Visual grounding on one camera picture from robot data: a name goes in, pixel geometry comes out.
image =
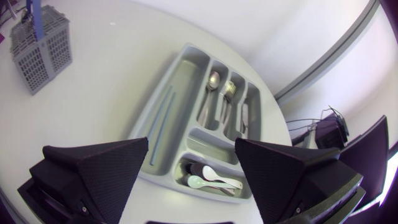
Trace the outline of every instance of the tabletop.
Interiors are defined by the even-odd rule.
[[[262,89],[262,135],[291,145],[284,117],[259,75],[209,33],[127,1],[49,1],[70,20],[73,62],[34,96],[10,54],[9,20],[0,29],[0,188],[29,223],[39,223],[17,193],[45,145],[72,147],[126,139],[156,84],[183,46],[205,50]],[[121,223],[262,223],[255,201],[235,204],[182,194],[138,178]]]

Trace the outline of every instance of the cutlery tray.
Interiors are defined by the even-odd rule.
[[[208,91],[211,72],[219,73],[220,85]],[[228,81],[235,84],[236,92],[229,101],[230,116],[224,125],[220,116]],[[201,125],[198,117],[207,97],[208,116]],[[129,139],[147,136],[149,140],[139,176],[199,197],[247,202],[252,193],[234,152],[234,140],[261,140],[260,102],[259,89],[244,74],[187,44],[160,80],[129,135]],[[247,105],[247,133],[242,128],[243,104]],[[185,165],[192,161],[209,165],[222,177],[241,181],[243,189],[235,189],[235,196],[230,197],[218,189],[186,186],[182,181],[187,174]]]

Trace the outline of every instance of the cutlery basket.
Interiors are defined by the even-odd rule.
[[[29,19],[29,1],[28,20],[11,30],[11,53],[19,75],[34,95],[71,64],[72,55],[69,20],[52,6],[40,8],[40,1],[33,2],[33,19]]]

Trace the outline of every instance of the white wall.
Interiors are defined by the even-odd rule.
[[[286,120],[320,118],[328,105],[345,117],[350,138],[364,133],[383,114],[390,145],[398,141],[398,45],[379,6],[360,38],[328,73],[281,109]],[[291,123],[289,128],[302,126]],[[302,131],[290,132],[292,137]]]
[[[217,36],[243,56],[276,94],[347,31],[369,0],[132,1]]]

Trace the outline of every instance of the basket handle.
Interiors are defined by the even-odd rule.
[[[40,0],[26,0],[27,15],[30,15],[32,13],[31,5],[33,5],[33,23],[34,29],[36,31],[36,41],[39,41],[44,38],[42,8],[40,6]]]

